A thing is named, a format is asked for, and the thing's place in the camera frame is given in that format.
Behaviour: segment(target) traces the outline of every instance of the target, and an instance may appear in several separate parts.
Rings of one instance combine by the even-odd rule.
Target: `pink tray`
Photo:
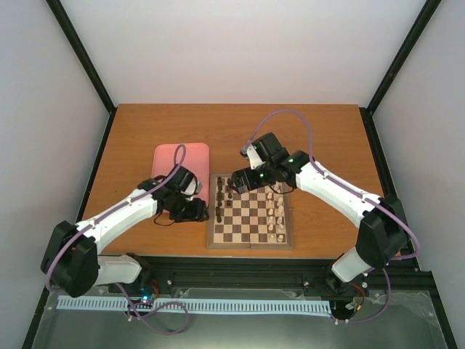
[[[174,151],[178,144],[162,144],[155,149],[153,154],[152,177],[167,175],[173,169]],[[202,183],[201,192],[195,197],[205,200],[209,204],[210,185],[210,148],[205,143],[185,143],[186,157],[183,167],[193,172]]]

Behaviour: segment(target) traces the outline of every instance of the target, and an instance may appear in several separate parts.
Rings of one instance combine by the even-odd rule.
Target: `white wall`
[[[424,0],[63,0],[117,103],[367,105]]]
[[[54,225],[74,221],[107,114],[45,1],[0,1],[0,338],[20,348]]]
[[[465,348],[465,2],[443,1],[375,113],[419,262]]]

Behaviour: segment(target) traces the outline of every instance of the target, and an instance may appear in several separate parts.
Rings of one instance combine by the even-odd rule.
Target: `brown tabletop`
[[[356,105],[119,105],[84,218],[112,206],[150,177],[153,151],[164,143],[206,143],[210,173],[247,166],[239,150],[257,124],[281,108],[303,113],[312,125],[314,156],[352,184],[382,194],[360,112]],[[274,132],[289,153],[308,151],[302,121],[292,114],[271,118],[257,136]],[[207,222],[155,225],[146,220],[117,238],[108,254],[133,252],[163,256],[338,257],[352,248],[357,228],[309,193],[291,195],[292,250],[206,248]]]

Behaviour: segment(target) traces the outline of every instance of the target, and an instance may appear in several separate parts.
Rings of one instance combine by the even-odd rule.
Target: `purple cable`
[[[354,321],[350,321],[348,322],[348,324],[364,324],[365,322],[369,322],[371,320],[374,320],[375,318],[378,318],[379,316],[381,316],[387,309],[387,307],[389,306],[389,303],[391,302],[391,281],[389,280],[389,276],[387,275],[387,272],[386,272],[386,269],[383,269],[383,273],[384,273],[384,276],[386,277],[386,283],[387,283],[387,299],[386,299],[386,303],[384,303],[383,307],[381,308],[381,310],[368,317],[368,318],[364,318],[363,320],[354,320]],[[336,321],[337,319],[331,314],[331,318]]]
[[[184,159],[186,157],[186,146],[184,144],[179,144],[177,147],[176,147],[176,150],[174,151],[174,159],[176,160],[176,157],[177,157],[177,154],[178,154],[178,151],[179,149],[182,148],[183,152],[182,152],[182,156],[181,156],[181,160],[180,162],[178,163],[178,165],[174,168],[173,171],[171,171],[171,173],[168,175],[168,177],[165,178],[165,180],[163,182],[161,182],[159,185],[157,185],[156,187],[150,189],[148,192],[146,193],[143,193],[139,196],[136,196],[135,198],[132,199],[132,202],[135,202],[137,200],[140,200],[141,198],[144,198],[146,197],[147,195],[150,195],[151,193],[153,193],[154,191],[157,191],[158,189],[160,189],[161,187],[163,187],[168,181],[170,181],[170,179],[176,174],[176,172],[178,171],[178,169],[181,167],[182,163],[184,162]],[[108,212],[102,214],[100,217],[98,217],[96,220],[95,220],[95,224],[98,224],[100,222],[102,222],[105,218],[107,218],[108,216],[110,216],[111,214],[115,213],[116,211],[118,211],[119,209],[122,209],[123,207],[129,205],[129,202],[128,201],[125,201],[125,202],[122,202],[121,204],[119,204],[118,206],[115,206],[113,207],[111,210],[109,210]],[[49,270],[46,272],[46,278],[45,278],[45,287],[46,289],[49,290],[49,292],[53,292],[53,291],[57,291],[59,290],[59,288],[52,288],[52,285],[50,284],[50,281],[51,281],[51,278],[52,278],[52,274],[53,274],[53,270],[55,269],[55,267],[57,266],[58,262],[60,261],[61,257],[63,257],[63,255],[65,254],[65,252],[74,244],[74,242],[80,238],[82,235],[85,234],[85,232],[87,232],[89,229],[91,229],[92,226],[89,224],[87,225],[86,227],[82,228],[82,230],[80,230],[75,236],[73,236],[72,238],[70,238],[70,240],[65,244],[65,246],[63,246],[63,248],[57,253],[56,257],[53,259],[52,263],[50,264],[49,266]]]
[[[129,297],[129,295],[127,294],[126,290],[124,289],[124,287],[119,284],[119,283],[115,283],[115,285],[121,290],[121,292],[123,293],[123,296],[128,300],[128,303],[130,305],[130,308],[128,309],[128,312],[130,310],[134,311],[134,313],[136,314],[136,317],[145,325],[147,326],[149,329],[151,329],[152,331],[156,332],[156,333],[159,333],[159,334],[163,334],[165,336],[171,336],[173,334],[178,334],[180,332],[183,332],[184,330],[186,330],[187,326],[189,326],[189,322],[190,322],[190,315],[189,315],[189,312],[187,311],[187,308],[185,307],[184,304],[182,304],[181,302],[167,302],[167,303],[164,303],[162,305],[160,305],[159,307],[153,309],[152,311],[150,311],[149,313],[145,314],[145,315],[140,315],[139,311],[137,311],[137,306],[132,302],[131,298]],[[181,309],[183,309],[184,313],[186,314],[186,318],[185,318],[185,321],[184,321],[184,324],[182,325],[181,328],[177,329],[177,330],[174,330],[174,331],[164,331],[162,329],[157,329],[156,327],[153,327],[152,325],[150,325],[145,319],[152,316],[152,315],[155,315],[160,309],[163,309],[163,308],[166,308],[170,305],[177,305],[178,307],[180,307]]]
[[[307,128],[307,134],[308,134],[308,155],[309,155],[309,158],[310,158],[310,163],[312,164],[313,168],[315,168],[317,170],[318,173],[320,173],[321,175],[324,175],[324,171],[315,163],[315,160],[313,160],[313,138],[312,138],[312,128],[310,127],[310,124],[308,122],[308,120],[301,114],[299,113],[298,111],[293,111],[292,109],[280,109],[279,111],[274,111],[272,112],[271,114],[269,114],[268,116],[266,116],[259,124],[258,126],[255,128],[255,130],[252,132],[252,135],[250,136],[250,138],[247,140],[247,143],[246,143],[246,146],[243,148],[243,152],[245,153],[247,148],[250,146],[250,144],[252,143],[252,140],[254,139],[256,133],[259,131],[259,129],[263,126],[263,124],[269,119],[271,118],[272,116],[276,115],[276,114],[279,114],[279,113],[292,113],[294,115],[297,115],[305,124],[306,128]],[[333,178],[332,176],[328,175],[326,176],[326,179],[331,181],[332,183],[338,185],[340,188],[348,191],[349,193],[351,193],[352,195],[358,197],[358,198],[361,198],[363,199],[363,194],[361,193],[358,193],[357,191],[353,190],[351,187],[345,185],[344,183],[342,182],[339,182],[336,178]],[[391,218],[392,220],[394,220],[398,225],[400,225],[400,227],[408,234],[408,236],[411,238],[411,240],[413,241],[414,243],[414,246],[415,246],[415,251],[411,254],[405,254],[403,256],[394,256],[392,259],[393,260],[407,260],[409,258],[414,258],[416,256],[419,255],[420,251],[421,251],[421,247],[420,247],[420,241],[417,239],[417,237],[415,236],[415,234],[413,233],[413,231],[402,221],[400,220],[397,216],[395,216],[394,214],[392,214],[389,210],[385,209],[383,206],[381,206],[380,204],[377,204],[375,201],[373,200],[370,200],[369,198],[365,198],[365,201],[368,202],[369,204],[372,204],[374,207],[376,207],[378,210],[380,210],[381,212],[383,212],[386,216],[388,216],[389,218]]]

